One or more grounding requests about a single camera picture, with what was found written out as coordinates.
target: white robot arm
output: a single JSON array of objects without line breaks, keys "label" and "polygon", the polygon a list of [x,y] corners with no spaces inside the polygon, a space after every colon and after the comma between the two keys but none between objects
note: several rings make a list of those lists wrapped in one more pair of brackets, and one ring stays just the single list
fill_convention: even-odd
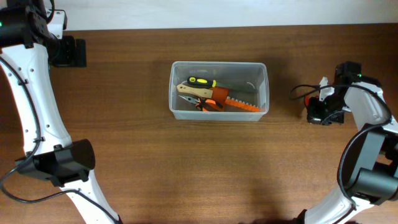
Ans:
[{"label": "white robot arm", "polygon": [[[343,123],[344,111],[352,112],[359,134],[343,155],[337,185],[315,207],[304,210],[297,223],[346,223],[359,212],[397,200],[398,189],[398,124],[382,97],[380,83],[361,74],[361,65],[346,62],[336,68],[335,82],[328,87],[326,77],[320,95],[305,100],[307,120],[329,125]],[[392,162],[376,162],[379,154]]]},{"label": "white robot arm", "polygon": [[20,202],[43,200],[23,200],[4,188],[7,176],[18,171],[36,179],[50,180],[60,187],[86,223],[122,223],[96,181],[90,142],[86,139],[72,142],[58,112],[50,83],[49,61],[54,66],[84,67],[85,52],[82,40],[62,37],[62,30],[66,28],[65,12],[52,11],[52,20],[48,23],[42,1],[25,1],[19,5],[9,1],[8,7],[0,11],[0,66],[14,95],[26,154],[16,162],[15,169],[0,179],[1,190]]}]

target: clear plastic box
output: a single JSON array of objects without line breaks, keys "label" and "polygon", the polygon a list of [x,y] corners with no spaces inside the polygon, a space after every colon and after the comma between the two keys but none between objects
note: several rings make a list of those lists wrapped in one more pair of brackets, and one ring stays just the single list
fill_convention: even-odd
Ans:
[{"label": "clear plastic box", "polygon": [[[178,97],[185,94],[177,91],[177,85],[187,81],[190,76],[216,80],[223,83],[254,86],[258,90],[257,93],[230,90],[228,96],[256,105],[260,108],[260,112],[243,112],[239,108],[237,108],[237,112],[234,112],[233,108],[228,108],[232,112],[198,111],[195,105]],[[267,68],[263,63],[174,62],[170,76],[169,106],[176,119],[259,121],[269,110]]]}]

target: brown wooden surface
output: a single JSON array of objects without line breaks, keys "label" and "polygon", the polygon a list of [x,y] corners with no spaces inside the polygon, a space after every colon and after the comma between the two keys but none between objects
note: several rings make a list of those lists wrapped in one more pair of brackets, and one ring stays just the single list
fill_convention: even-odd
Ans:
[{"label": "brown wooden surface", "polygon": [[[298,84],[333,80],[345,60],[384,85],[398,115],[398,25],[284,26],[225,29],[69,32],[87,41],[87,68],[53,68],[58,108],[72,139],[87,138],[96,176],[125,223],[238,223],[296,217],[336,184],[341,153],[356,132],[346,124],[310,125]],[[262,62],[271,88],[260,122],[179,121],[167,91],[174,61]],[[0,171],[23,155],[22,132],[0,75]],[[13,175],[6,186],[25,198],[58,191],[50,182]],[[398,203],[356,217],[397,223]],[[25,205],[0,195],[2,223],[83,223],[62,196]]]}]

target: pliers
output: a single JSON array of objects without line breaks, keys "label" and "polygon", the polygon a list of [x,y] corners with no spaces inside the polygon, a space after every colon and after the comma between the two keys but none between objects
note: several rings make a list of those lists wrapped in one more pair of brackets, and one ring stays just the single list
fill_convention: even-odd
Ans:
[{"label": "pliers", "polygon": [[183,96],[180,95],[181,98],[183,98],[184,100],[187,100],[190,103],[193,103],[196,108],[200,111],[205,111],[205,112],[209,112],[209,110],[207,110],[205,107],[207,107],[208,105],[210,105],[211,108],[214,108],[216,110],[219,110],[218,108],[223,108],[223,105],[215,100],[212,99],[208,99],[208,98],[193,98],[191,96]]}]

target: screwdriver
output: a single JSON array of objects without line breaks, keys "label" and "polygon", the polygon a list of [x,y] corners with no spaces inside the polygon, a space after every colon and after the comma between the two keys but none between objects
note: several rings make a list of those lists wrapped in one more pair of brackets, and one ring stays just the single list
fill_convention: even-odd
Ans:
[{"label": "screwdriver", "polygon": [[198,78],[198,77],[188,77],[188,83],[191,85],[202,86],[202,87],[207,87],[207,88],[217,86],[217,87],[227,88],[230,90],[243,91],[246,93],[257,93],[257,90],[255,90],[249,86],[220,83],[220,82],[217,82],[216,80],[207,80],[207,79]]}]

